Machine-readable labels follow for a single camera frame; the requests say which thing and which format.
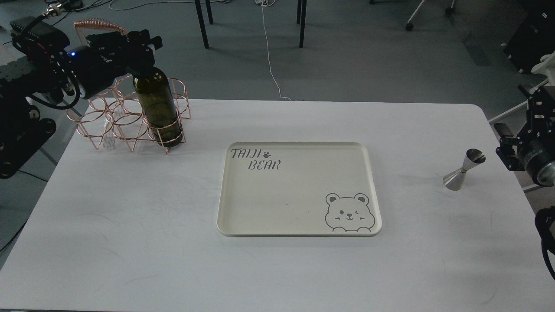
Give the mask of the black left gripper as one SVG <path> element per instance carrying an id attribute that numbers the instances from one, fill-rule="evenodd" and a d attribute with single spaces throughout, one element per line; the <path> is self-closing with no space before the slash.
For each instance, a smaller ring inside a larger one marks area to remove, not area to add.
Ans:
<path id="1" fill-rule="evenodd" d="M 73 48 L 65 55 L 83 99 L 99 94 L 127 73 L 146 78 L 154 68 L 153 51 L 163 47 L 161 37 L 151 38 L 147 29 L 128 34 L 117 31 L 90 34 L 87 42 L 89 46 Z M 126 65 L 124 52 L 127 52 Z"/>

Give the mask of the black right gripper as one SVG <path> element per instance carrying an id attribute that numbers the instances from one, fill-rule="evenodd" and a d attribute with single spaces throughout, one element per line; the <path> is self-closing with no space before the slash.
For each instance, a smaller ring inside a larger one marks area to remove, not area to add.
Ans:
<path id="1" fill-rule="evenodd" d="M 525 171 L 539 186 L 554 186 L 555 87 L 541 86 L 529 96 L 526 122 L 514 136 L 506 123 L 494 123 L 496 153 L 509 171 Z"/>

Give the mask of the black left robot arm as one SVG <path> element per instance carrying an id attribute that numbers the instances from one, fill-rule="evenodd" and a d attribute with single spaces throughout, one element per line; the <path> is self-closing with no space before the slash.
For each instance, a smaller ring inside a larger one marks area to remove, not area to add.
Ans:
<path id="1" fill-rule="evenodd" d="M 148 30 L 92 34 L 67 52 L 69 39 L 45 19 L 70 12 L 69 0 L 52 3 L 39 16 L 12 20 L 12 45 L 23 56 L 1 66 L 1 178 L 11 178 L 55 133 L 53 119 L 40 118 L 28 98 L 66 110 L 89 99 L 126 74 L 141 75 L 154 66 L 161 37 Z"/>

